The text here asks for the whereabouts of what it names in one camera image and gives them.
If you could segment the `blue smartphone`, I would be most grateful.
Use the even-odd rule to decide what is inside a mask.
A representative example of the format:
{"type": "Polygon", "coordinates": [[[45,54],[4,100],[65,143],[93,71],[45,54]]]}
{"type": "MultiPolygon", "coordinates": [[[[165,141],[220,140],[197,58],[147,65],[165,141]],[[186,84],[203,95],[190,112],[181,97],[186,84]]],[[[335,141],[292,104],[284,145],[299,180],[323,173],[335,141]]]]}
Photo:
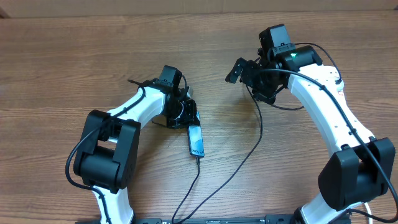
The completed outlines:
{"type": "Polygon", "coordinates": [[[190,125],[187,129],[188,147],[192,156],[203,158],[205,156],[203,146],[203,136],[200,125],[190,125]]]}

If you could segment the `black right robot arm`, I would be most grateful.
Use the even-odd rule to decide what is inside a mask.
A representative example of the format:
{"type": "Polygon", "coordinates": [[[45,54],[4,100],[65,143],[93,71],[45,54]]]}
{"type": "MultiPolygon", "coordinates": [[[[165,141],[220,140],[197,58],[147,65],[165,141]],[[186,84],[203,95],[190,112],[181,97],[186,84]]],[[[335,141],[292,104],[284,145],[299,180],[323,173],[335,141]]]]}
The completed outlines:
{"type": "Polygon", "coordinates": [[[393,143],[376,138],[350,111],[341,73],[335,64],[323,64],[320,46],[291,42],[282,24],[262,31],[259,40],[259,59],[239,58],[226,81],[244,83],[254,100],[268,105],[288,89],[313,119],[329,154],[318,176],[319,194],[291,215],[266,215],[266,222],[348,223],[360,205],[388,192],[396,196],[390,180],[393,143]]]}

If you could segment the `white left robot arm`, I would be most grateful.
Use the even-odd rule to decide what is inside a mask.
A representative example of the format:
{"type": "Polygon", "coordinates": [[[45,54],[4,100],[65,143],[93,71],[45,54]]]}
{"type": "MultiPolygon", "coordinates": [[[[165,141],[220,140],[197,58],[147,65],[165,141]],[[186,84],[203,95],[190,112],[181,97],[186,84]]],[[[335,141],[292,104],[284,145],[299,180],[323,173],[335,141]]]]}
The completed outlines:
{"type": "Polygon", "coordinates": [[[97,223],[134,223],[127,187],[136,168],[141,129],[154,117],[165,116],[166,128],[187,129],[190,154],[197,160],[204,157],[196,103],[188,85],[179,87],[185,80],[180,70],[166,65],[159,78],[137,83],[137,93],[121,106],[88,114],[65,174],[71,180],[73,171],[83,182],[72,185],[94,193],[101,212],[97,223]]]}

